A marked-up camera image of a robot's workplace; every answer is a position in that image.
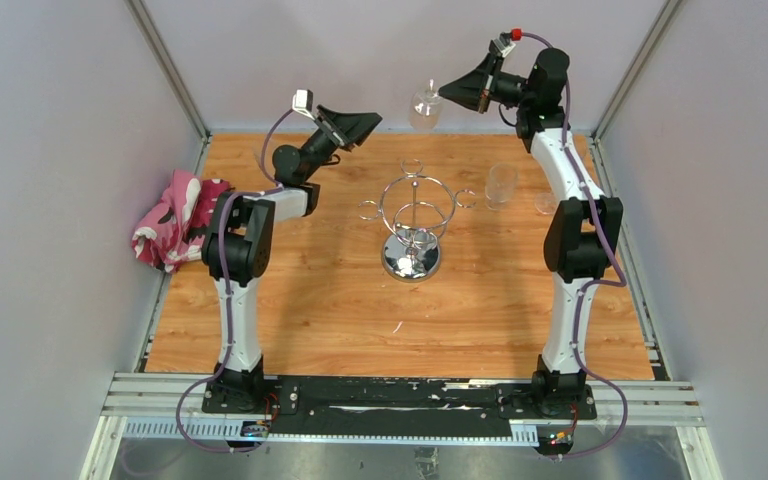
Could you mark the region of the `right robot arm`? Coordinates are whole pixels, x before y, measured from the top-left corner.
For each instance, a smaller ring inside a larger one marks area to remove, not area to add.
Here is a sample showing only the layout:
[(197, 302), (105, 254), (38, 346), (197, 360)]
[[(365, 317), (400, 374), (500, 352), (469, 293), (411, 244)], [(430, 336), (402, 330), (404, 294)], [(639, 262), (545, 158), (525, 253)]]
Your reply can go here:
[(550, 333), (530, 391), (511, 400), (529, 399), (537, 413), (556, 417), (586, 396), (586, 331), (596, 291), (605, 273), (618, 266), (616, 247), (624, 206), (596, 184), (575, 150), (567, 109), (568, 55), (542, 49), (528, 76), (504, 71), (512, 44), (494, 41), (472, 71), (439, 90), (446, 100), (485, 112), (491, 103), (516, 110), (514, 128), (538, 162), (556, 207), (544, 240), (544, 261), (552, 274), (554, 294)]

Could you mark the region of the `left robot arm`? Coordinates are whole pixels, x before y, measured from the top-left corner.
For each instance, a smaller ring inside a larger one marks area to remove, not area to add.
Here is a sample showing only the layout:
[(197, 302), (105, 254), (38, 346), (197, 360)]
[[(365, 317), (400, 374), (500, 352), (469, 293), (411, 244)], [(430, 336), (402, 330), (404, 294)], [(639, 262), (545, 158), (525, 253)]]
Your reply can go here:
[(320, 187), (312, 176), (339, 162), (340, 151), (362, 145), (380, 124), (378, 113), (340, 113), (319, 106), (316, 131), (300, 146), (264, 148), (272, 165), (261, 171), (268, 190), (228, 191), (218, 197), (201, 258), (218, 291), (222, 345), (207, 389), (227, 396), (243, 413), (258, 411), (266, 400), (263, 351), (257, 333), (257, 293), (272, 253), (276, 224), (310, 215)]

